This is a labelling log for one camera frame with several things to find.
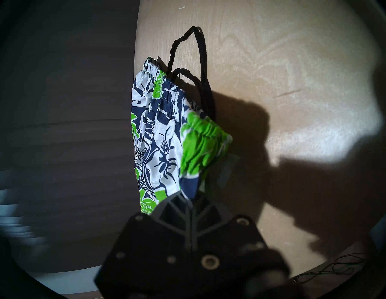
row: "bolt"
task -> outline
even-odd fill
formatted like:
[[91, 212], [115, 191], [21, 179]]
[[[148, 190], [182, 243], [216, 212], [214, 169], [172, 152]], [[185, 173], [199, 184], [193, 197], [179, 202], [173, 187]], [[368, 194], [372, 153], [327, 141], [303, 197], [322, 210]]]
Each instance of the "bolt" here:
[[116, 255], [115, 255], [115, 257], [117, 259], [119, 259], [119, 260], [123, 259], [125, 256], [126, 256], [126, 254], [124, 252], [122, 252], [122, 251], [117, 252]]
[[245, 218], [238, 218], [237, 223], [240, 225], [248, 226], [249, 225], [249, 220]]
[[207, 270], [215, 270], [220, 265], [220, 260], [215, 255], [207, 254], [201, 259], [201, 265]]

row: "screw head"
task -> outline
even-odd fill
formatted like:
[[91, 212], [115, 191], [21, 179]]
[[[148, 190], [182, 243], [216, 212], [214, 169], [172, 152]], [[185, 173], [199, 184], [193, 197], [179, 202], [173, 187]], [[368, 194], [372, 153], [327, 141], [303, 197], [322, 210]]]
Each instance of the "screw head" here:
[[174, 255], [169, 255], [167, 258], [166, 258], [166, 261], [169, 263], [169, 264], [174, 264], [176, 262], [177, 258], [174, 256]]
[[201, 265], [207, 270], [215, 270], [220, 266], [220, 260], [215, 255], [206, 254], [201, 259]]
[[115, 257], [116, 257], [117, 259], [119, 259], [119, 260], [123, 259], [125, 256], [126, 256], [126, 254], [125, 254], [124, 252], [122, 252], [122, 251], [117, 252], [117, 253], [115, 254]]
[[248, 226], [249, 225], [249, 220], [245, 218], [238, 218], [236, 222], [240, 225]]

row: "black cable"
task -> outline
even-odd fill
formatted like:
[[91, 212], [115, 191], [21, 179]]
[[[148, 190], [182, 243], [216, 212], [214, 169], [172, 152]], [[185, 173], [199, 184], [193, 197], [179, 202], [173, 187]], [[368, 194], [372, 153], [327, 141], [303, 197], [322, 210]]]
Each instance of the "black cable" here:
[[[362, 265], [362, 264], [366, 263], [366, 261], [367, 261], [366, 259], [358, 257], [355, 254], [364, 254], [364, 253], [351, 253], [351, 254], [342, 255], [342, 256], [336, 258], [333, 263], [330, 263], [327, 266], [325, 266], [321, 271], [302, 273], [302, 274], [299, 274], [297, 276], [294, 276], [293, 280], [295, 282], [299, 283], [299, 284], [305, 284], [306, 282], [309, 282], [310, 280], [314, 279], [318, 275], [324, 275], [324, 274], [351, 275], [354, 272], [354, 268], [353, 267], [347, 268], [346, 270], [341, 272], [339, 270], [342, 269], [342, 268], [336, 270], [336, 269], [334, 269], [334, 266], [335, 265], [346, 265], [346, 266], [347, 265]], [[357, 258], [358, 261], [350, 262], [350, 263], [338, 262], [338, 260], [340, 260], [341, 258], [344, 258], [344, 257], [354, 257], [354, 258]], [[331, 271], [326, 271], [326, 269], [329, 268], [329, 267], [332, 267]], [[312, 277], [307, 279], [307, 280], [305, 280], [305, 281], [299, 281], [300, 277], [306, 276], [306, 275], [312, 275]]]

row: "wooden table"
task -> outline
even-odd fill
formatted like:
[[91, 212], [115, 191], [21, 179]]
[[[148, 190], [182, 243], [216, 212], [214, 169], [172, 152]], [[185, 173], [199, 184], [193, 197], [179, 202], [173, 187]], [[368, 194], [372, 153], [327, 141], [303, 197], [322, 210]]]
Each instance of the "wooden table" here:
[[[222, 200], [256, 219], [292, 275], [341, 252], [385, 211], [383, 114], [373, 71], [381, 50], [341, 1], [142, 0], [137, 73], [167, 64], [173, 41], [204, 32], [218, 124], [242, 159]], [[173, 68], [200, 74], [191, 36]]]

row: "wire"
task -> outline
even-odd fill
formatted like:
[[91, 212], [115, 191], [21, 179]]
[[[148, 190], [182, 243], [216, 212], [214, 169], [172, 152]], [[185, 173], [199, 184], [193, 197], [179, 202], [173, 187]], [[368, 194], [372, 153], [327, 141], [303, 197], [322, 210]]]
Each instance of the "wire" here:
[[[327, 266], [325, 266], [322, 270], [320, 271], [312, 271], [312, 272], [306, 272], [306, 273], [302, 273], [302, 274], [299, 274], [297, 276], [294, 276], [292, 279], [299, 283], [299, 284], [305, 284], [306, 282], [309, 282], [310, 280], [314, 279], [316, 276], [319, 276], [319, 275], [326, 275], [326, 274], [335, 274], [335, 275], [351, 275], [353, 274], [353, 272], [355, 271], [355, 269], [353, 267], [350, 267], [350, 268], [347, 268], [348, 266], [355, 266], [355, 265], [364, 265], [367, 260], [362, 258], [362, 257], [358, 257], [356, 255], [358, 254], [365, 254], [365, 253], [350, 253], [350, 254], [346, 254], [346, 255], [342, 255], [338, 258], [335, 259], [335, 261], [333, 263], [330, 263], [328, 264]], [[346, 262], [339, 262], [339, 260], [341, 258], [344, 258], [344, 257], [354, 257], [354, 258], [357, 258], [358, 261], [356, 262], [350, 262], [350, 263], [346, 263]], [[343, 267], [340, 267], [339, 269], [335, 269], [334, 266], [335, 265], [344, 265]], [[311, 278], [307, 279], [307, 280], [304, 280], [304, 281], [299, 281], [299, 278], [303, 277], [303, 276], [312, 276]]]

